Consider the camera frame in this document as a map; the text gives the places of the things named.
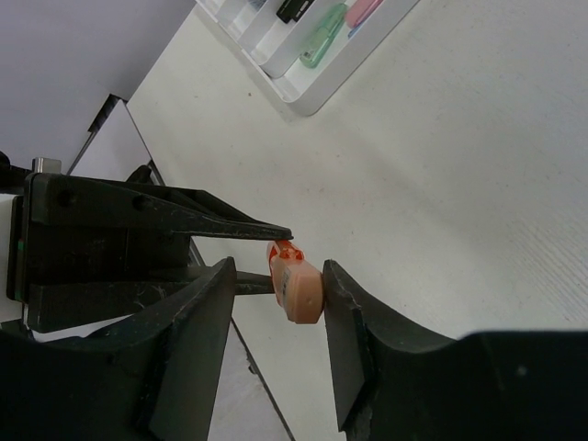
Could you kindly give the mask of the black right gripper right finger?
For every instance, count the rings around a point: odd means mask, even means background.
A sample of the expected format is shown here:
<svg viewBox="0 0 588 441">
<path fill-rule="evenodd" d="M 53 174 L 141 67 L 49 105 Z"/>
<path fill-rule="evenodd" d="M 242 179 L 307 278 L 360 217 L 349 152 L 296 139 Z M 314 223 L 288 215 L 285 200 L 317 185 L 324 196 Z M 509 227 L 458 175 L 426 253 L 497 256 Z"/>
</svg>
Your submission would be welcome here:
<svg viewBox="0 0 588 441">
<path fill-rule="evenodd" d="M 454 340 L 325 262 L 324 319 L 338 429 L 350 440 L 584 440 L 584 331 Z"/>
</svg>

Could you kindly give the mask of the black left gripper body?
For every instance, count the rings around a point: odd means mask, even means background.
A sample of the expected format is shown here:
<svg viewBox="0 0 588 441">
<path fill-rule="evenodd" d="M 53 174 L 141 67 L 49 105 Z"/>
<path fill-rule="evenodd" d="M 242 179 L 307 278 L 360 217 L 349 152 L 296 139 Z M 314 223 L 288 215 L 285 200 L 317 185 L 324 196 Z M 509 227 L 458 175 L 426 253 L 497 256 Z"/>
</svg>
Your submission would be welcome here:
<svg viewBox="0 0 588 441">
<path fill-rule="evenodd" d="M 7 296 L 51 333 L 138 312 L 185 286 L 187 194 L 176 188 L 32 174 L 17 197 Z"/>
</svg>

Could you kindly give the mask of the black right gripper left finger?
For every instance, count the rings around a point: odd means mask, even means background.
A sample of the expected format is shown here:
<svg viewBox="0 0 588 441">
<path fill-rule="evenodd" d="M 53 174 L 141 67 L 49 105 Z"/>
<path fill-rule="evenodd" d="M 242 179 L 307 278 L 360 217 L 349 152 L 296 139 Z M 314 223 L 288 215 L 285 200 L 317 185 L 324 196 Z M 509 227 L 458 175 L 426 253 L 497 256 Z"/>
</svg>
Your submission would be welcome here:
<svg viewBox="0 0 588 441">
<path fill-rule="evenodd" d="M 1 335 L 4 440 L 204 440 L 235 296 L 231 258 L 87 337 Z"/>
</svg>

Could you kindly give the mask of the orange correction tape pen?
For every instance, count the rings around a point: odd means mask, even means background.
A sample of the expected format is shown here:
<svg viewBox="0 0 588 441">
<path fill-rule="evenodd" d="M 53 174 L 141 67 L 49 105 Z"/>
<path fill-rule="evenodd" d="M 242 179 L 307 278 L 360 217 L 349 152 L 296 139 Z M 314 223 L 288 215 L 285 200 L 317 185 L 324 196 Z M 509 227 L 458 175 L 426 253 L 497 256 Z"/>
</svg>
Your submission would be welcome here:
<svg viewBox="0 0 588 441">
<path fill-rule="evenodd" d="M 290 241 L 270 242 L 266 253 L 277 303 L 288 320 L 315 324 L 324 303 L 321 271 Z"/>
</svg>

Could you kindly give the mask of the green correction tape pen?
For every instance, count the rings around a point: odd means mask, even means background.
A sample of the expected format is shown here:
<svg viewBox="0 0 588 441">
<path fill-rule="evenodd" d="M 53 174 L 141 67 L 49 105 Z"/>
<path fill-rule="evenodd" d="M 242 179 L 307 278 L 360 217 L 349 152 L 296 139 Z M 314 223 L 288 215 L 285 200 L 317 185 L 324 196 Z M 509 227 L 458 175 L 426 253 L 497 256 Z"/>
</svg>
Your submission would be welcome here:
<svg viewBox="0 0 588 441">
<path fill-rule="evenodd" d="M 343 26 L 347 10 L 345 3 L 333 6 L 310 34 L 299 56 L 304 67 L 313 69 L 318 66 Z"/>
</svg>

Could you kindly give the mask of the green black highlighter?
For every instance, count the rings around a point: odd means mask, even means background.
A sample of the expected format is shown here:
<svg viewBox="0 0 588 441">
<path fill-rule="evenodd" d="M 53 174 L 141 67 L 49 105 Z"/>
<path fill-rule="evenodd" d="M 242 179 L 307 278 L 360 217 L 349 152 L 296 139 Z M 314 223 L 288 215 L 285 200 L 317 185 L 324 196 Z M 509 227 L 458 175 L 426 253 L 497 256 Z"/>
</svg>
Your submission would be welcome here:
<svg viewBox="0 0 588 441">
<path fill-rule="evenodd" d="M 276 16 L 285 24 L 298 22 L 313 4 L 313 0 L 284 0 L 276 12 Z"/>
</svg>

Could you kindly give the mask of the pink correction tape pen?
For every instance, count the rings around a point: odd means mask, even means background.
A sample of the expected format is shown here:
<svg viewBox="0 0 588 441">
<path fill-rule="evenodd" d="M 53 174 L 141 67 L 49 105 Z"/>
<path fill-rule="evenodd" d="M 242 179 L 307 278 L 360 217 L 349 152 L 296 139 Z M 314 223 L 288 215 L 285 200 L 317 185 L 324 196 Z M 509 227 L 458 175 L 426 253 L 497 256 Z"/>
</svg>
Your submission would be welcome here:
<svg viewBox="0 0 588 441">
<path fill-rule="evenodd" d="M 382 0 L 356 0 L 345 14 L 345 23 L 350 28 L 362 24 L 382 3 Z"/>
</svg>

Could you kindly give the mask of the blue correction tape pen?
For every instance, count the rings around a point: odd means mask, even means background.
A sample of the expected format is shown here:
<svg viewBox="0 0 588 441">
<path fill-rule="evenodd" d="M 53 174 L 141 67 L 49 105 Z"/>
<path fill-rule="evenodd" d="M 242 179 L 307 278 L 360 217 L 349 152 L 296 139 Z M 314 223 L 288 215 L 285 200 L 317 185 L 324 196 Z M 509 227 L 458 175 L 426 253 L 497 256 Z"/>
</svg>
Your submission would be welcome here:
<svg viewBox="0 0 588 441">
<path fill-rule="evenodd" d="M 348 33 L 347 37 L 348 37 L 349 39 L 351 39 L 351 38 L 352 38 L 352 37 L 353 37 L 353 36 L 354 36 L 354 35 L 357 33 L 357 31 L 358 31 L 360 28 L 361 28 L 361 26 L 357 26 L 357 27 L 355 27 L 355 28 L 351 29 L 351 30 L 349 31 L 349 33 Z"/>
</svg>

